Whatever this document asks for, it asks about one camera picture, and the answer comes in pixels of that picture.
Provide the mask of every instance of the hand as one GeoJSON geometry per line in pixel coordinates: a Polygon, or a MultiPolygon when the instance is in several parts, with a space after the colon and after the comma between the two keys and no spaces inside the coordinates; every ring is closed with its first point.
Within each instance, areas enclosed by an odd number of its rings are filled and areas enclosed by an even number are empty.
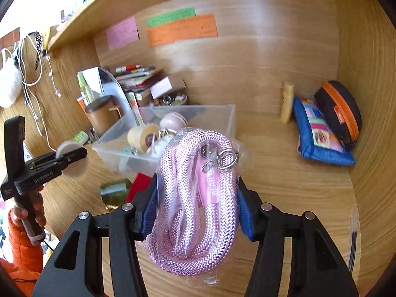
{"type": "MultiPolygon", "coordinates": [[[[47,223],[46,217],[44,216],[43,196],[40,193],[40,191],[43,188],[44,187],[42,185],[40,185],[37,188],[37,190],[38,190],[37,195],[34,197],[31,197],[33,208],[34,208],[34,210],[36,210],[36,222],[40,226],[45,226],[47,223]]],[[[27,218],[27,215],[28,215],[27,210],[25,210],[21,207],[15,206],[11,209],[10,215],[11,215],[12,223],[15,226],[17,226],[18,228],[23,228],[21,219],[27,218]]]]}

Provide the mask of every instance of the green cap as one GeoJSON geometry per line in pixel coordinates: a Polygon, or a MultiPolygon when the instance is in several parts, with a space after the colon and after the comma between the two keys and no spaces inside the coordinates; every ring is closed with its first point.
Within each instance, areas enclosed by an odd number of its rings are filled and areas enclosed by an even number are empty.
{"type": "Polygon", "coordinates": [[[82,72],[79,72],[77,74],[77,79],[78,79],[78,84],[80,85],[80,88],[85,87],[87,85],[87,82],[85,81],[84,75],[82,72]]]}

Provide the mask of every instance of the metal clasp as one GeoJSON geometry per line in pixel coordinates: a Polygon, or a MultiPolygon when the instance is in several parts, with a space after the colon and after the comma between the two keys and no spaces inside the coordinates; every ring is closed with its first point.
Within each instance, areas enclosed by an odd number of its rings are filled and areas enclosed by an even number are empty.
{"type": "Polygon", "coordinates": [[[226,149],[222,149],[221,151],[219,150],[211,151],[210,148],[206,148],[202,150],[202,153],[203,154],[206,153],[207,155],[204,156],[209,158],[209,160],[202,166],[202,172],[204,173],[209,171],[212,166],[214,166],[215,168],[221,171],[231,169],[239,161],[239,153],[233,148],[226,148],[226,149]],[[232,155],[233,160],[229,164],[223,165],[223,159],[228,155],[232,155]]]}

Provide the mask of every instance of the brown cup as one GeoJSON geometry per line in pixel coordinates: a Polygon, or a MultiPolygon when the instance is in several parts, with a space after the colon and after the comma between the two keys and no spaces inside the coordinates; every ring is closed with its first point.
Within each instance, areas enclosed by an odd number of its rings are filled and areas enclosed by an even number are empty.
{"type": "Polygon", "coordinates": [[[121,118],[120,107],[114,105],[110,95],[90,103],[85,109],[85,114],[99,137],[121,118]]]}

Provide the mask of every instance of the silver screw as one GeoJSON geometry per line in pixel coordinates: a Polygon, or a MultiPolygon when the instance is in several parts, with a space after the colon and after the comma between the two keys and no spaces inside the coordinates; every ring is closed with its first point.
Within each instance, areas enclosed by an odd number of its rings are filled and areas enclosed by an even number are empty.
{"type": "Polygon", "coordinates": [[[90,216],[90,213],[87,212],[87,211],[81,212],[81,213],[78,215],[78,217],[79,217],[81,220],[85,220],[85,219],[87,219],[89,216],[90,216]]]}
{"type": "Polygon", "coordinates": [[[132,209],[133,209],[133,204],[132,204],[132,203],[124,203],[124,204],[122,205],[122,209],[123,209],[124,211],[132,210],[132,209]]]}
{"type": "Polygon", "coordinates": [[[271,211],[272,205],[270,203],[265,202],[261,205],[261,209],[264,211],[271,211]]]}
{"type": "Polygon", "coordinates": [[[308,219],[308,220],[313,220],[315,219],[315,214],[311,211],[307,211],[304,213],[304,216],[308,219]]]}

